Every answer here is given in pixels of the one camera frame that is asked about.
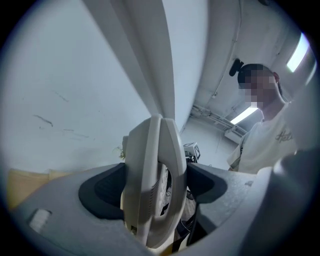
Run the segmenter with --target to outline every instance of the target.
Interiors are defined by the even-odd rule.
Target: person
[[[283,115],[290,103],[282,97],[279,75],[262,64],[243,66],[237,80],[251,104],[262,111],[263,119],[241,138],[227,163],[229,171],[256,174],[297,150]]]

